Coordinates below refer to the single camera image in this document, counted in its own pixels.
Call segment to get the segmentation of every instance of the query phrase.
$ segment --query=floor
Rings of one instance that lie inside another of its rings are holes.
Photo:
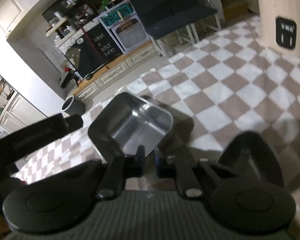
[[[39,150],[17,177],[32,183],[99,158],[88,126],[114,95],[130,91],[168,109],[176,136],[165,154],[216,160],[240,131],[255,130],[274,147],[300,213],[300,58],[258,43],[259,17],[180,46],[174,57],[155,57],[100,93],[82,116],[84,127]],[[158,181],[151,161],[128,188],[173,187]]]

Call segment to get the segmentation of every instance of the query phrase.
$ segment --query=teal license plate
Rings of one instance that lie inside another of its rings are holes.
[[[107,16],[102,17],[101,20],[105,23],[107,27],[119,22],[121,20],[118,12],[121,14],[122,18],[125,18],[133,13],[133,9],[130,4],[125,3],[118,8],[114,9]]]

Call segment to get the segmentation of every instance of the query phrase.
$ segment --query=silver metal bowl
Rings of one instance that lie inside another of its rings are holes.
[[[135,155],[140,145],[146,157],[173,136],[171,113],[129,92],[115,96],[92,122],[88,136],[100,156]]]

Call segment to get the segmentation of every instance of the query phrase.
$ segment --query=silver screw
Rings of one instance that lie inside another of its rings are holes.
[[[175,157],[176,157],[175,155],[168,155],[167,156],[167,164],[173,164]]]
[[[114,195],[114,192],[112,189],[109,188],[104,188],[102,190],[99,191],[98,196],[100,198],[108,198],[108,197],[112,197]]]
[[[190,188],[186,191],[187,197],[200,197],[202,195],[202,191],[198,188]]]

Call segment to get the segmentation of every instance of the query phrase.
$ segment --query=drawer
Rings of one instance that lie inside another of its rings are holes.
[[[109,81],[113,80],[117,76],[119,76],[121,73],[129,69],[129,65],[123,61],[119,63],[117,66],[109,69],[105,74],[103,74],[101,77],[99,77],[96,80],[96,83],[98,86],[102,87],[105,84],[107,84]]]
[[[79,92],[75,97],[80,99],[81,101],[87,101],[92,99],[96,92],[100,89],[100,87],[95,83],[92,82],[86,88],[84,88],[81,92]]]
[[[153,44],[149,44],[148,46],[144,47],[143,49],[139,50],[138,52],[132,54],[130,57],[126,59],[126,62],[131,67],[140,61],[146,59],[150,55],[156,53],[156,50]]]

